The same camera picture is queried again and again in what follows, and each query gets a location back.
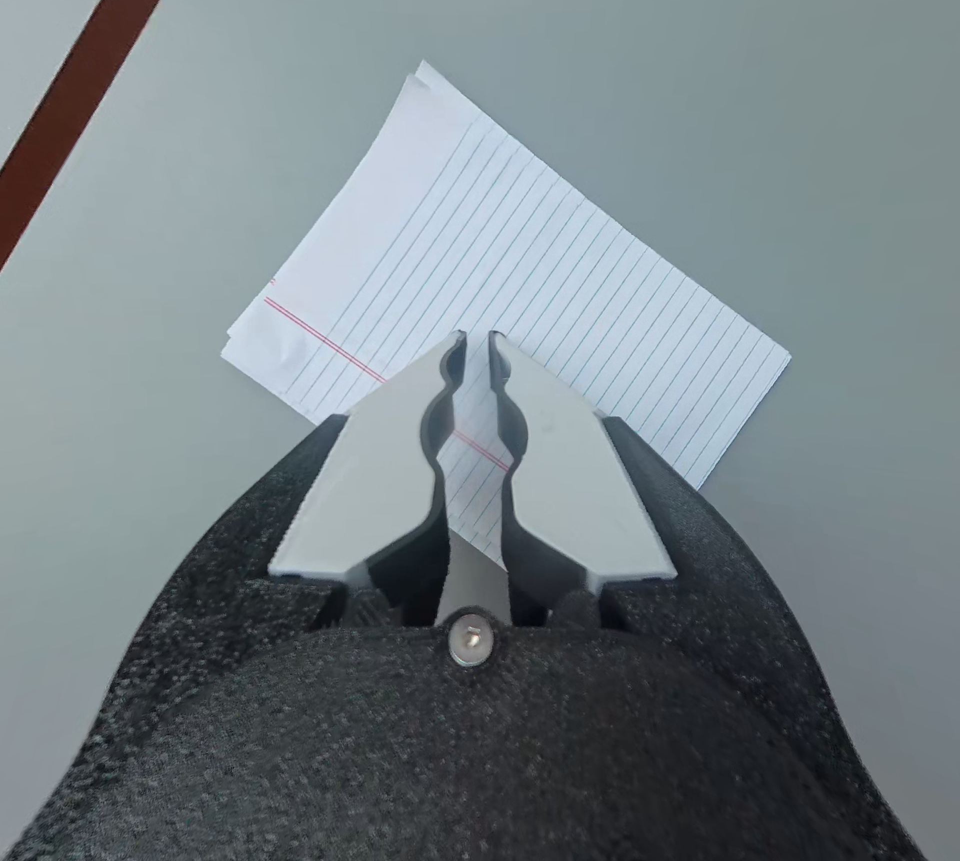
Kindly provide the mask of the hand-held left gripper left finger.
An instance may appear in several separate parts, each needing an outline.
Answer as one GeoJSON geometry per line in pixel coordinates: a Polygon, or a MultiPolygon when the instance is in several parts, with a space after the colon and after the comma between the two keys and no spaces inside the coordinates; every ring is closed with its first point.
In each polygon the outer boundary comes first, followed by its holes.
{"type": "Polygon", "coordinates": [[[456,330],[345,415],[269,575],[350,589],[424,589],[450,559],[439,453],[454,430],[468,340],[456,330]]]}

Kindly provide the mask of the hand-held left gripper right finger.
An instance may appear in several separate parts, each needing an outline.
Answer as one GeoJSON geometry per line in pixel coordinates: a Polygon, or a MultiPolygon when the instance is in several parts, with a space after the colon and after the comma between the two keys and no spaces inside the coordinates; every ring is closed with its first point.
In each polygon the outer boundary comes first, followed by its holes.
{"type": "Polygon", "coordinates": [[[527,596],[599,596],[609,584],[674,580],[605,418],[498,331],[488,367],[510,455],[500,544],[513,585],[527,596]]]}

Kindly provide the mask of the stack of lined paper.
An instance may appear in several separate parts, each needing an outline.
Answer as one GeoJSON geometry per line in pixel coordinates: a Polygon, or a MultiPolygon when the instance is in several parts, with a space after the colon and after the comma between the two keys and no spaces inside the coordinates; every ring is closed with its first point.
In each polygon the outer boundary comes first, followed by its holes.
{"type": "Polygon", "coordinates": [[[628,423],[696,489],[791,361],[422,61],[221,356],[318,424],[456,330],[464,375],[438,455],[449,523],[498,567],[511,461],[490,331],[628,423]]]}

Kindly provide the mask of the grey desk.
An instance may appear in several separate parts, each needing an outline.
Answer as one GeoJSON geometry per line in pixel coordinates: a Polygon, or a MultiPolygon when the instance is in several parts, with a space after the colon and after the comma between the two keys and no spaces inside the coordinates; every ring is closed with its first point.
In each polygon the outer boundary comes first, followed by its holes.
{"type": "Polygon", "coordinates": [[[2,850],[309,427],[220,358],[422,60],[792,355],[704,485],[958,854],[958,0],[162,0],[2,271],[2,850]]]}

